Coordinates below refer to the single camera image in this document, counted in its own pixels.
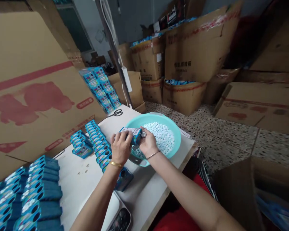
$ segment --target gold bracelet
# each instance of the gold bracelet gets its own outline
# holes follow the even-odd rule
[[[112,165],[114,165],[114,166],[117,166],[117,167],[123,167],[122,164],[117,164],[117,163],[112,162],[112,161],[110,161],[109,163],[112,164]]]
[[[151,158],[152,156],[154,156],[155,154],[159,153],[159,152],[160,152],[160,151],[158,151],[158,152],[156,152],[156,153],[150,155],[150,156],[147,158],[147,160],[148,160],[149,158]]]

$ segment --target red triangle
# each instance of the red triangle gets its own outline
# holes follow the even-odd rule
[[[22,142],[13,142],[13,143],[2,143],[0,144],[0,152],[10,153],[11,151],[15,150],[19,146],[22,146],[27,141]]]

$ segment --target terrazzo floor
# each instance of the terrazzo floor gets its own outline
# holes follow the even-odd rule
[[[168,116],[198,142],[210,175],[249,156],[289,167],[289,135],[215,118],[209,105],[185,116],[161,104],[145,104],[146,113]]]

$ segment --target white table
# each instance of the white table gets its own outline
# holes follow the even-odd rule
[[[120,131],[131,119],[140,115],[125,105],[121,105],[118,109],[123,111],[121,116],[111,116],[99,123],[108,141],[113,133]],[[181,135],[181,138],[180,148],[170,161],[182,171],[197,150],[198,144],[184,135]],[[72,150],[73,146],[70,145],[56,156],[61,167],[59,181],[63,191],[63,198],[60,201],[63,208],[61,222],[65,230],[70,229],[81,207],[102,177],[102,171],[94,155],[81,159],[72,154]],[[125,167],[134,175],[134,179],[124,192],[116,191],[116,193],[132,215],[129,229],[147,230],[170,190],[151,166],[140,167],[128,160]]]

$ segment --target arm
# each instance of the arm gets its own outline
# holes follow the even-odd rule
[[[111,137],[112,161],[126,163],[131,153],[131,132],[113,134]],[[109,164],[100,182],[78,214],[70,231],[101,230],[112,192],[116,186],[121,167]]]
[[[149,157],[158,148],[154,135],[144,130],[147,136],[141,140],[140,149]],[[201,230],[244,230],[211,195],[183,175],[161,152],[148,161]]]

